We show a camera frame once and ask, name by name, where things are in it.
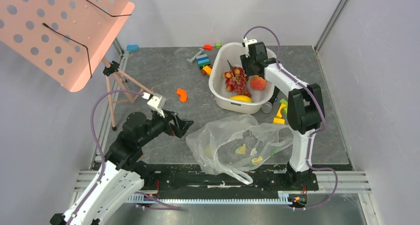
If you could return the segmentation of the translucent plastic bag with fruits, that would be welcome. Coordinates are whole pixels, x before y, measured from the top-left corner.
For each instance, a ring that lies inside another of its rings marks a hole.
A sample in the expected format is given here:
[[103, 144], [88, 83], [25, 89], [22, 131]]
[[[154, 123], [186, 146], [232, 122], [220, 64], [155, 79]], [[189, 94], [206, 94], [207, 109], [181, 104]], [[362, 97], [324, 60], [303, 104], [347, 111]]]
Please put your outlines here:
[[253, 183], [249, 171], [259, 168], [292, 143], [289, 126], [258, 123], [250, 114], [208, 122], [186, 137], [186, 144], [202, 172], [224, 173], [245, 185]]

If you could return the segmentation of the yellow fake banana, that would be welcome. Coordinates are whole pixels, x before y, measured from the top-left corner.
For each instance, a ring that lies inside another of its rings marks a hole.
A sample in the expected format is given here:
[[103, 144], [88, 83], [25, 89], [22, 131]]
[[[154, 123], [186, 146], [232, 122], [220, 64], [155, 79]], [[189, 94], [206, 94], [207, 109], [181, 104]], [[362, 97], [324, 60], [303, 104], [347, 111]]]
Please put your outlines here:
[[236, 95], [236, 96], [232, 96], [230, 97], [231, 100], [235, 100], [235, 101], [240, 101], [240, 102], [246, 102], [246, 103], [252, 103], [253, 100], [246, 95]]

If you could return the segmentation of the dark red grape bunch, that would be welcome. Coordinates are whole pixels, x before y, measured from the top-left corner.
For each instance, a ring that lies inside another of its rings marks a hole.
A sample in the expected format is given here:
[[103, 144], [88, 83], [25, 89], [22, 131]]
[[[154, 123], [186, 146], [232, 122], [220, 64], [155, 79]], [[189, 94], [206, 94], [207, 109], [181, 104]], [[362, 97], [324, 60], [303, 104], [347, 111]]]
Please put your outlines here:
[[251, 97], [252, 94], [250, 93], [247, 82], [242, 76], [237, 76], [233, 78], [229, 78], [226, 80], [226, 91], [233, 92], [236, 95], [246, 95]]

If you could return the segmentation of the red yellow fruit bunch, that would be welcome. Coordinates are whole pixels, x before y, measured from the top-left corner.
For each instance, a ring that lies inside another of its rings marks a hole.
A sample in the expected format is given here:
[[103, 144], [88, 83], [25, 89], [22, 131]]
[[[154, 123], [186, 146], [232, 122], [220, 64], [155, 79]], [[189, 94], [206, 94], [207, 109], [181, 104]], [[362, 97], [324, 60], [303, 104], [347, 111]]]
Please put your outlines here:
[[246, 81], [246, 78], [245, 78], [245, 76], [244, 76], [240, 67], [233, 66], [229, 61], [227, 61], [227, 63], [228, 63], [228, 66], [229, 66], [229, 71], [224, 72], [223, 78], [225, 78], [227, 80], [229, 78], [242, 76]]

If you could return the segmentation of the orange fake peach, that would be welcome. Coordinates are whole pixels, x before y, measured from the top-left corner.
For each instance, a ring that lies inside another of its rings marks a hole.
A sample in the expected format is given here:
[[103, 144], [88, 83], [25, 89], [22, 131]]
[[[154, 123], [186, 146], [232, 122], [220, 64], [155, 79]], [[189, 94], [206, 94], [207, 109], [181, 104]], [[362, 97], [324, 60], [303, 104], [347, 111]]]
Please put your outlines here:
[[261, 91], [266, 87], [266, 80], [260, 76], [253, 76], [249, 79], [250, 87], [253, 90]]

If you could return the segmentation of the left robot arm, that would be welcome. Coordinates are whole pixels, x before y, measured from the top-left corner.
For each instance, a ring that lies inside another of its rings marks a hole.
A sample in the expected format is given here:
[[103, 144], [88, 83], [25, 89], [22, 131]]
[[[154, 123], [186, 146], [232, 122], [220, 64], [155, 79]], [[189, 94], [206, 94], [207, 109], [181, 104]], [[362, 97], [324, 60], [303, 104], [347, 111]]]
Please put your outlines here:
[[193, 123], [167, 110], [163, 115], [154, 111], [150, 119], [142, 112], [131, 113], [94, 179], [67, 211], [52, 216], [50, 224], [106, 224], [132, 194], [150, 189], [156, 182], [155, 171], [140, 159], [142, 147], [162, 133], [182, 138]]

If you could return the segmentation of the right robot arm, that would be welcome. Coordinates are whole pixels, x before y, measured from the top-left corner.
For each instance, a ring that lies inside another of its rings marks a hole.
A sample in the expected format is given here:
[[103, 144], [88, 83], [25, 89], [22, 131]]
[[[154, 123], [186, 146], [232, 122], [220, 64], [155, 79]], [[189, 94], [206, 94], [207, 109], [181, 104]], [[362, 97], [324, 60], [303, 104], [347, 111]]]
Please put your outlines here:
[[301, 188], [313, 174], [311, 156], [314, 138], [325, 123], [322, 91], [318, 84], [308, 84], [269, 57], [263, 42], [243, 39], [245, 53], [240, 56], [248, 76], [260, 76], [287, 95], [287, 121], [293, 133], [292, 156], [287, 164], [286, 183]]

